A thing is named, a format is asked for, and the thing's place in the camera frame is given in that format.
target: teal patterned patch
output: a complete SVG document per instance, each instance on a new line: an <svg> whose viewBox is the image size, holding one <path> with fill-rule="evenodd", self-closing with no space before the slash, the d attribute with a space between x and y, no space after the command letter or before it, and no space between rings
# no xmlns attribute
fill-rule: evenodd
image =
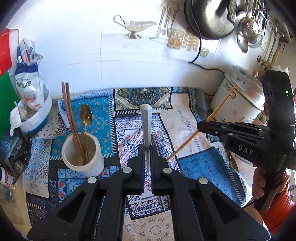
<svg viewBox="0 0 296 241"><path fill-rule="evenodd" d="M115 110L138 110L140 105L172 109L172 87L115 89Z"/></svg>
<svg viewBox="0 0 296 241"><path fill-rule="evenodd" d="M109 96L74 100L71 102L75 124L78 132L84 130L84 124L80 120L80 110L82 104L88 104L93 113L93 121L87 126L86 132L93 134L101 145L101 153L103 156L111 157L114 151L112 146L111 130L114 129L110 123L110 98ZM51 157L61 156L62 146L71 130L65 132L53 140Z"/></svg>

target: white ceramic cup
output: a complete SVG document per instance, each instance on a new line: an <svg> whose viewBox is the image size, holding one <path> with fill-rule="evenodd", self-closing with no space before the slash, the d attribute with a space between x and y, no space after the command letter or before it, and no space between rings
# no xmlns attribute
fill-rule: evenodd
<svg viewBox="0 0 296 241"><path fill-rule="evenodd" d="M79 134L81 144L84 138ZM83 165L81 152L74 142L73 135L70 134L62 147L62 158L67 167L73 171L80 172L86 177L96 177L101 174L104 169L104 158L101 153L101 146L98 139L92 134L86 134L86 146L89 154L90 162Z"/></svg>

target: red panel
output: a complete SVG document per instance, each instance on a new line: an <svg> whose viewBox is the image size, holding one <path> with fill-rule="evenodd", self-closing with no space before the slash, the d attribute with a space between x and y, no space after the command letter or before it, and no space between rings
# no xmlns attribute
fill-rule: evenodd
<svg viewBox="0 0 296 241"><path fill-rule="evenodd" d="M6 29L0 35L0 76L11 67L11 58L9 51L9 30Z"/></svg>

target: human hand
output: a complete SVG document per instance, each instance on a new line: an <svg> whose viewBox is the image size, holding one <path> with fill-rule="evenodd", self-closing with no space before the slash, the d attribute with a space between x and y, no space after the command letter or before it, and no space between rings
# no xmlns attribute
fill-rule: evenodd
<svg viewBox="0 0 296 241"><path fill-rule="evenodd" d="M254 180L252 184L252 195L254 199L259 199L264 195L264 187L266 185L266 180L264 177L264 170L260 167L257 167L254 171ZM286 184L291 176L291 171L289 169L286 169L285 173L282 176L282 185L279 187L277 194L281 193L285 187Z"/></svg>

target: orange sleeve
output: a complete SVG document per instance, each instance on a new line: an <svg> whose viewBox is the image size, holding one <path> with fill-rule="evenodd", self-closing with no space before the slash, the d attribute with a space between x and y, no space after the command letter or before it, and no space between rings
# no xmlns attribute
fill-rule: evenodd
<svg viewBox="0 0 296 241"><path fill-rule="evenodd" d="M281 226L280 224L290 214L293 206L294 202L291 200L289 186L287 184L280 195L273 200L270 209L267 212L259 212L272 234L277 232Z"/></svg>

